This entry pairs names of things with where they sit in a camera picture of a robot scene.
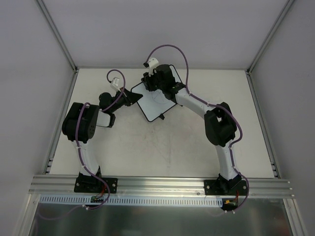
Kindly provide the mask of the small black-framed whiteboard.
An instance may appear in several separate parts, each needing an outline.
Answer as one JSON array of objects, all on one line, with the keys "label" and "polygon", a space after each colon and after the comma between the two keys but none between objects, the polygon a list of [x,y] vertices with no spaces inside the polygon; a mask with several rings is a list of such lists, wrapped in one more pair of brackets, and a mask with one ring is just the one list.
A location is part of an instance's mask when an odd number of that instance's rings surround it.
[{"label": "small black-framed whiteboard", "polygon": [[157,89],[156,91],[148,91],[141,82],[131,89],[132,92],[143,95],[143,97],[137,101],[137,104],[149,122],[152,122],[157,118],[164,119],[164,113],[177,104],[175,95],[179,90],[186,88],[175,67],[170,65],[170,68],[176,81],[176,84],[172,87],[165,90]]}]

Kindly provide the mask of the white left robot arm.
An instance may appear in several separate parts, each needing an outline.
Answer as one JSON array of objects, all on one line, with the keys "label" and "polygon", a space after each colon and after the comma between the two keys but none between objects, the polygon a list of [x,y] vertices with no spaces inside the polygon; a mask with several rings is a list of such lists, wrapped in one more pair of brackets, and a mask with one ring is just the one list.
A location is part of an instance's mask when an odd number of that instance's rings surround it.
[{"label": "white left robot arm", "polygon": [[116,116],[114,114],[122,106],[130,107],[143,95],[127,89],[119,90],[115,96],[104,92],[99,96],[99,104],[74,102],[62,124],[62,133],[77,149],[81,169],[79,176],[87,176],[86,186],[93,192],[99,191],[103,186],[100,178],[100,165],[96,161],[90,148],[91,139],[97,127],[113,127]]}]

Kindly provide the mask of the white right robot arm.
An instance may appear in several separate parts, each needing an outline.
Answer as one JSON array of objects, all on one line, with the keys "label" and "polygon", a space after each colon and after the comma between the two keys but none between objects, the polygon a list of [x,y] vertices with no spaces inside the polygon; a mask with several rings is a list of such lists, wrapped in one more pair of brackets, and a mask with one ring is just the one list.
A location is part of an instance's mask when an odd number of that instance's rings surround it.
[{"label": "white right robot arm", "polygon": [[242,177],[236,170],[233,158],[232,141],[235,139],[237,123],[229,105],[225,102],[209,105],[188,92],[186,85],[175,81],[168,64],[150,66],[145,62],[144,66],[148,71],[143,74],[141,81],[146,90],[152,92],[159,89],[166,99],[190,109],[204,119],[206,137],[215,146],[220,164],[215,188],[225,194],[232,194]]}]

